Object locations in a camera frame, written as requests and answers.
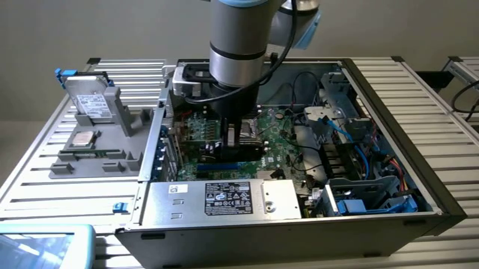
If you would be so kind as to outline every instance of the robotic arm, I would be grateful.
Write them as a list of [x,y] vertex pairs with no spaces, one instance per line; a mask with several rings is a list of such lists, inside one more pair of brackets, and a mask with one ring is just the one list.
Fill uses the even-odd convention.
[[[320,18],[319,0],[211,0],[212,36],[210,67],[187,65],[176,69],[182,81],[174,82],[175,94],[191,104],[210,104],[222,118],[222,143],[218,160],[258,159],[262,145],[240,143],[242,118],[256,105],[259,87],[272,76],[292,47],[310,44]],[[286,46],[272,66],[263,73],[268,43]],[[202,94],[210,86],[207,98],[194,97],[186,84],[195,85]]]

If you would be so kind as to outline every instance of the warning label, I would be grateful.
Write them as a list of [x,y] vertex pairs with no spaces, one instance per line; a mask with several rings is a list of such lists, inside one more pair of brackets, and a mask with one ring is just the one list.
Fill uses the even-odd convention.
[[204,213],[208,216],[252,214],[250,182],[206,184]]
[[77,95],[76,98],[89,118],[99,119],[112,117],[112,112],[110,112],[103,95]]

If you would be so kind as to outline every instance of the tablet screen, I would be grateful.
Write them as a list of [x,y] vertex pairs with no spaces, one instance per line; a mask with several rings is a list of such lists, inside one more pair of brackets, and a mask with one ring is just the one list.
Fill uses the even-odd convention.
[[73,234],[0,234],[1,268],[60,268]]

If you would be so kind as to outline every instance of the gray wall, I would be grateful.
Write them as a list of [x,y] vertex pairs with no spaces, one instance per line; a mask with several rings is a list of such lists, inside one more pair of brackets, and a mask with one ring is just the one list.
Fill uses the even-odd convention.
[[[418,69],[479,55],[478,0],[323,0],[322,9],[312,45],[291,55],[402,55]],[[207,57],[210,15],[198,0],[0,0],[0,120],[47,119],[63,97],[56,67]]]

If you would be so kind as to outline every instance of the green circuit board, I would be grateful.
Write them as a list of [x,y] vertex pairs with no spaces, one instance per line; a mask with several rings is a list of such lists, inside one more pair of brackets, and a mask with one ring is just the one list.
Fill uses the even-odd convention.
[[[286,179],[294,179],[295,185],[296,183],[300,184],[306,178],[304,172],[294,170],[287,165],[287,156],[290,156],[292,161],[300,154],[300,151],[280,137],[283,126],[286,130],[290,130],[291,121],[288,117],[276,119],[276,113],[284,115],[284,110],[276,108],[268,109],[255,119],[258,138],[263,142],[267,141],[268,144],[268,150],[262,160],[238,163],[238,169],[234,170],[202,171],[202,175],[207,174],[207,177],[203,176],[202,178],[198,178],[198,165],[200,164],[199,146],[206,141],[219,140],[220,122],[218,120],[207,120],[202,115],[195,113],[186,118],[188,139],[182,143],[184,164],[179,170],[178,180],[267,179],[270,174],[280,168],[284,171]],[[303,163],[296,164],[295,167],[304,169]]]

